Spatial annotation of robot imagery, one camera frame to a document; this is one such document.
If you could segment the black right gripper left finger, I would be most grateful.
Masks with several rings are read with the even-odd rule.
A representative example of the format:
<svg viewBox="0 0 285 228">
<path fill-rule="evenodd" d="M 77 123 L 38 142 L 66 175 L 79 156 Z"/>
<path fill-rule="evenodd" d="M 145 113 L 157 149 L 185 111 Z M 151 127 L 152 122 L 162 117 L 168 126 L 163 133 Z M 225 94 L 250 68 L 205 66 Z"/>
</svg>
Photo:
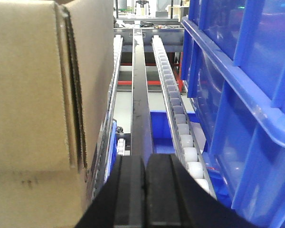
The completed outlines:
<svg viewBox="0 0 285 228">
<path fill-rule="evenodd" d="M 77 228 L 144 228 L 145 168 L 137 155 L 117 156 L 114 168 Z"/>
</svg>

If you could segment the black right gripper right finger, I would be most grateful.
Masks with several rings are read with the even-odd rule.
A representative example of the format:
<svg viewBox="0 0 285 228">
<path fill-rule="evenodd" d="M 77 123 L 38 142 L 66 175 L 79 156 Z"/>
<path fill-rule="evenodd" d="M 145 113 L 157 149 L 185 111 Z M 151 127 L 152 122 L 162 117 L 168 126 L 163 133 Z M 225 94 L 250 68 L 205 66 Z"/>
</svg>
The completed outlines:
<svg viewBox="0 0 285 228">
<path fill-rule="evenodd" d="M 146 169 L 148 228 L 253 228 L 210 196 L 173 154 L 153 154 Z"/>
</svg>

